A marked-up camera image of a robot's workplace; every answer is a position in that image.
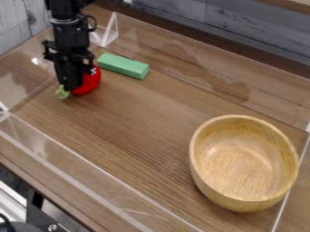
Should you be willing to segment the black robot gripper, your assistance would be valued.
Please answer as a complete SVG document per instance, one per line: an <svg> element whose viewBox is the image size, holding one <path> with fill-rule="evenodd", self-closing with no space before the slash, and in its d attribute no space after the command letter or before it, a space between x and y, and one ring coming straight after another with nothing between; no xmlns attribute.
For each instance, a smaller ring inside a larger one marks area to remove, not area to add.
<svg viewBox="0 0 310 232"><path fill-rule="evenodd" d="M50 21L54 30L54 41L44 40L44 58L55 62L58 82L66 92L71 92L83 85L84 63L90 63L95 56L88 51L90 34L98 29L98 20L90 14L52 14Z"/></svg>

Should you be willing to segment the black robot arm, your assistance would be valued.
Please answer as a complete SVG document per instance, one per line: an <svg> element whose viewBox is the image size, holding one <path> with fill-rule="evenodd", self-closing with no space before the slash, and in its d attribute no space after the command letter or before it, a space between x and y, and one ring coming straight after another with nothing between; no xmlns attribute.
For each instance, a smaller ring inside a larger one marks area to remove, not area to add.
<svg viewBox="0 0 310 232"><path fill-rule="evenodd" d="M95 69L90 52L90 34L98 29L96 18L83 13L95 0L46 0L51 13L54 40L43 40L44 58L54 63L58 82L66 92L83 86L86 74Z"/></svg>

